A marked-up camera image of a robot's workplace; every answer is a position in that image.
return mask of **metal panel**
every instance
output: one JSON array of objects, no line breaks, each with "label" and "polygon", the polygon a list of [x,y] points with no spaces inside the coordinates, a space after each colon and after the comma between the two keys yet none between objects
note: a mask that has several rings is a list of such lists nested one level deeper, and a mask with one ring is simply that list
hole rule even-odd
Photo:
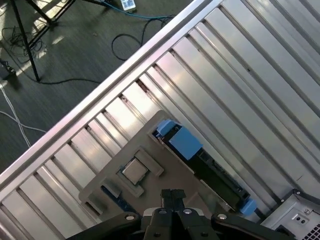
[{"label": "metal panel", "polygon": [[75,221],[83,230],[91,228],[96,224],[96,221],[94,221],[77,202],[76,199],[78,198],[79,193],[77,194],[76,199],[73,198],[44,166],[41,167],[37,173],[42,181],[50,187],[50,190],[54,193],[57,200],[60,201],[60,204],[65,205],[65,208],[68,209],[68,213],[74,215]]},{"label": "metal panel", "polygon": [[257,48],[269,61],[275,70],[290,84],[290,86],[308,103],[310,108],[318,113],[320,102],[320,86],[290,55],[277,39],[262,25],[261,22],[240,1],[225,0],[222,6],[231,14],[243,30],[250,35],[250,41],[259,45]]},{"label": "metal panel", "polygon": [[158,109],[190,129],[262,213],[291,188],[320,197],[319,11],[317,0],[192,2],[0,176],[0,217],[9,218],[0,231],[68,234],[19,189],[30,181],[73,231],[99,222],[79,206],[79,190]]},{"label": "metal panel", "polygon": [[320,156],[319,149],[207,27],[199,24],[196,29],[190,32],[190,36],[209,57],[215,59],[217,64],[232,76],[239,88],[277,128],[277,131],[319,172],[319,158],[316,157]]},{"label": "metal panel", "polygon": [[268,192],[258,183],[250,172],[235,158],[226,146],[212,133],[212,130],[202,119],[183,101],[178,93],[165,81],[153,68],[148,70],[154,81],[165,91],[162,91],[146,76],[140,79],[153,92],[157,99],[167,107],[174,116],[183,123],[203,143],[205,150],[240,184],[246,187],[247,191],[255,196],[259,209],[267,213],[276,202]]},{"label": "metal panel", "polygon": [[16,191],[2,203],[35,240],[59,240]]},{"label": "metal panel", "polygon": [[116,155],[120,151],[120,146],[109,136],[104,128],[96,121],[93,120],[89,124],[92,134],[94,134],[102,143],[103,148],[107,149],[111,156]]},{"label": "metal panel", "polygon": [[146,93],[135,82],[128,87],[123,95],[134,105],[134,107],[149,120],[160,110],[160,108],[146,95]]},{"label": "metal panel", "polygon": [[111,157],[86,129],[82,129],[74,136],[72,143],[74,143],[76,149],[79,150],[82,156],[85,157],[89,161],[89,164],[98,172],[111,160]]},{"label": "metal panel", "polygon": [[0,236],[6,236],[9,240],[28,240],[28,238],[32,238],[31,236],[26,236],[28,233],[25,229],[24,232],[19,229],[13,221],[0,209]]},{"label": "metal panel", "polygon": [[300,28],[301,32],[305,32],[318,47],[320,46],[320,33],[317,27],[319,23],[315,21],[312,15],[305,15],[300,12],[300,7],[297,8],[296,4],[301,3],[297,0],[272,0],[272,4],[281,10],[282,14],[291,21],[291,24],[297,24],[295,27]]},{"label": "metal panel", "polygon": [[20,188],[65,238],[82,231],[76,221],[34,176],[29,177]]},{"label": "metal panel", "polygon": [[138,117],[129,110],[120,98],[116,98],[110,105],[106,107],[106,111],[112,119],[118,123],[119,127],[132,138],[143,126]]},{"label": "metal panel", "polygon": [[219,10],[215,9],[206,17],[207,22],[223,37],[237,54],[248,65],[249,71],[257,74],[258,80],[262,81],[267,91],[274,94],[278,104],[284,105],[284,109],[290,117],[294,118],[301,128],[307,128],[308,135],[314,137],[317,145],[320,140],[320,124],[318,116],[309,108],[291,86],[279,75],[270,63],[254,48],[231,21]]},{"label": "metal panel", "polygon": [[94,177],[94,172],[85,162],[66,144],[55,155],[55,162],[69,175],[81,188],[84,188]]},{"label": "metal panel", "polygon": [[101,124],[104,130],[109,133],[115,142],[123,147],[128,142],[125,137],[116,129],[116,127],[106,118],[106,116],[102,113],[99,113],[95,118],[97,122]]},{"label": "metal panel", "polygon": [[[289,178],[288,181],[293,183],[297,180],[296,183],[302,189],[311,191],[312,187],[310,188],[310,186],[316,185],[317,180],[308,174],[308,170],[295,158],[294,154],[286,148],[284,143],[272,132],[272,129],[265,124],[261,116],[255,113],[254,109],[237,93],[234,89],[237,86],[234,85],[233,79],[227,75],[227,73],[232,73],[230,72],[232,69],[223,71],[223,69],[220,68],[221,74],[224,75],[222,76],[217,70],[219,67],[217,66],[217,69],[215,69],[213,66],[215,63],[211,64],[207,61],[186,38],[183,38],[173,49],[177,51],[191,70],[197,74],[200,78],[199,81],[203,81],[205,84],[204,88],[212,91],[211,94],[213,98],[216,98],[216,102],[224,108],[224,111],[229,113],[229,116],[236,118],[234,122],[238,122],[239,127],[243,128],[242,131],[247,132],[251,141],[256,142],[255,144],[263,149],[263,153],[266,156],[267,154],[265,152],[270,154],[268,158],[270,161],[274,161],[273,164],[285,170],[283,174],[287,174],[287,178]],[[291,168],[290,171],[287,172],[290,165],[295,165],[296,169]]]},{"label": "metal panel", "polygon": [[266,185],[277,196],[283,196],[293,186],[281,175],[277,168],[259,151],[254,143],[244,134],[236,123],[195,81],[181,64],[170,54],[162,57],[157,65],[167,74],[177,87],[185,94],[190,104],[197,106],[198,114],[203,115],[217,131],[230,143],[241,158],[264,179]]}]

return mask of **black cable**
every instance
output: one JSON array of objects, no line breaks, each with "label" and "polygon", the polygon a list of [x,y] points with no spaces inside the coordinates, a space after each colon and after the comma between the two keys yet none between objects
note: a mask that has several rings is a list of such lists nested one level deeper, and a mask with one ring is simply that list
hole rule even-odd
[{"label": "black cable", "polygon": [[134,41],[136,41],[138,44],[139,44],[139,48],[141,48],[143,45],[144,45],[144,39],[145,39],[145,33],[146,33],[146,30],[147,30],[147,27],[148,25],[153,22],[153,21],[160,21],[161,22],[161,26],[160,26],[160,29],[162,29],[167,23],[169,20],[173,19],[176,15],[169,15],[165,18],[155,18],[155,19],[150,19],[148,20],[144,27],[143,27],[143,30],[142,30],[142,34],[141,34],[141,40],[139,40],[138,38],[136,38],[135,36],[131,35],[131,34],[128,34],[128,33],[121,33],[121,34],[118,34],[117,36],[115,36],[115,38],[112,40],[111,42],[111,50],[112,50],[112,53],[113,55],[119,59],[119,60],[122,60],[122,61],[126,61],[128,60],[128,58],[122,58],[120,56],[118,56],[115,52],[115,48],[114,48],[114,44],[115,44],[115,41],[121,37],[128,37],[128,38],[131,38],[133,39]]},{"label": "black cable", "polygon": [[[44,23],[40,23],[39,25],[36,26],[36,28],[38,29],[41,25],[45,25]],[[11,31],[10,37],[6,38],[5,37],[5,31]],[[31,32],[26,32],[25,33],[27,38],[32,38],[33,34]],[[17,60],[21,63],[21,64],[25,64],[26,62],[29,61],[20,61],[18,57],[27,57],[28,56],[28,52],[25,49],[25,45],[24,45],[24,41],[23,41],[23,37],[22,34],[20,32],[20,29],[17,26],[14,27],[4,27],[1,30],[1,36],[2,39],[5,41],[5,43],[10,46],[10,53],[12,53],[14,56],[17,57]],[[37,41],[35,43],[35,45],[33,47],[30,48],[32,56],[34,57],[36,53],[38,53],[42,47],[44,46],[44,42],[40,39],[39,41]],[[23,53],[20,52],[16,52],[16,49],[22,49]]]},{"label": "black cable", "polygon": [[18,66],[18,68],[23,72],[23,74],[30,79],[31,81],[37,83],[37,84],[42,84],[42,85],[57,85],[57,84],[63,84],[66,82],[71,82],[71,81],[85,81],[85,82],[90,82],[90,83],[95,83],[95,84],[101,84],[99,81],[91,80],[91,79],[86,79],[86,78],[69,78],[65,79],[62,81],[55,81],[55,82],[43,82],[43,81],[37,81],[33,79],[31,76],[29,76],[21,67],[20,64],[16,61],[14,56],[10,53],[10,51],[4,46],[4,44],[0,41],[1,47],[6,51],[6,53],[10,56],[12,61]]}]

